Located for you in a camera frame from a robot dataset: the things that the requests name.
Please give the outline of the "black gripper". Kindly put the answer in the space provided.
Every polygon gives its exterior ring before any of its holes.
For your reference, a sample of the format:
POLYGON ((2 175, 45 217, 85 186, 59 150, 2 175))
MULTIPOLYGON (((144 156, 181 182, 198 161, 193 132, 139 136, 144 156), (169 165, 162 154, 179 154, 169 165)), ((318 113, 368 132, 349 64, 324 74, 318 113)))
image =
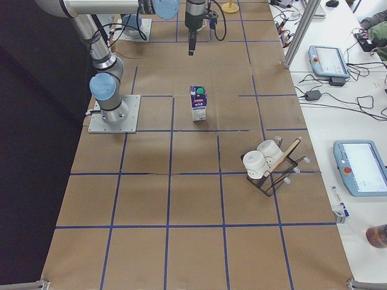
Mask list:
POLYGON ((194 55, 197 43, 197 30, 203 26, 203 20, 209 21, 210 29, 215 29, 217 25, 218 14, 210 9, 210 1, 205 0, 187 0, 185 11, 185 26, 189 30, 188 54, 194 55))

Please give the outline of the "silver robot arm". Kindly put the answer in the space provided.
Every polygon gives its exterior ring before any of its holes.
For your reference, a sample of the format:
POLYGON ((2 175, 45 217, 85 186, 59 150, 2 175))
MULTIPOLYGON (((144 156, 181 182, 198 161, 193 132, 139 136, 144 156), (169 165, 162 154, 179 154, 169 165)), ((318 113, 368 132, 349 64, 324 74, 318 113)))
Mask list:
POLYGON ((80 40, 86 46, 93 66, 99 72, 113 72, 119 65, 116 64, 117 56, 111 52, 106 44, 101 31, 104 26, 98 27, 93 19, 94 15, 115 14, 133 17, 135 24, 130 25, 129 20, 118 23, 121 29, 130 28, 145 38, 145 33, 140 29, 139 16, 156 14, 154 1, 36 1, 37 5, 50 15, 60 18, 69 18, 75 27, 80 40))
MULTIPOLYGON (((203 26, 203 21, 209 21, 210 29, 216 30, 218 13, 211 10, 212 1, 187 1, 185 9, 185 26, 188 29, 188 54, 194 55, 197 44, 197 32, 203 26)), ((122 17, 123 31, 136 31, 140 39, 147 37, 140 28, 141 15, 157 15, 164 20, 170 20, 178 14, 179 1, 139 1, 135 14, 126 14, 122 17)))

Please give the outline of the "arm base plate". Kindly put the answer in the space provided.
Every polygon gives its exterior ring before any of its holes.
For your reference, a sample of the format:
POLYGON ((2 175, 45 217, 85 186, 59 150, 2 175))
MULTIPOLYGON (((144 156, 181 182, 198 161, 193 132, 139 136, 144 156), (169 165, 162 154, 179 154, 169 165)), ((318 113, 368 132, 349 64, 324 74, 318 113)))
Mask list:
POLYGON ((152 19, 142 18, 139 23, 140 31, 137 30, 135 22, 129 22, 131 27, 122 30, 122 20, 118 19, 118 24, 116 25, 113 34, 112 41, 115 40, 127 40, 132 42, 148 42, 150 40, 152 19))
POLYGON ((88 132, 91 134, 135 134, 137 131, 138 114, 141 95, 121 95, 122 102, 114 111, 101 110, 95 101, 91 114, 88 132))

